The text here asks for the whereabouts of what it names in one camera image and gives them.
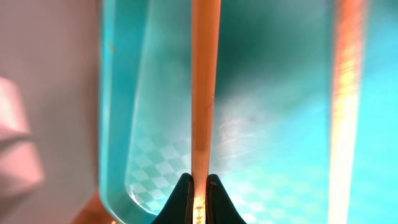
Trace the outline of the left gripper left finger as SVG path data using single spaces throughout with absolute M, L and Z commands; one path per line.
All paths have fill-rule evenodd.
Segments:
M 184 173 L 151 224 L 192 224 L 192 216 L 193 178 L 190 174 Z

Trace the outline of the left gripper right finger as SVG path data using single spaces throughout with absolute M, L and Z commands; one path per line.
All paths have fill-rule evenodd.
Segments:
M 206 224 L 246 224 L 216 174 L 207 177 L 205 205 Z

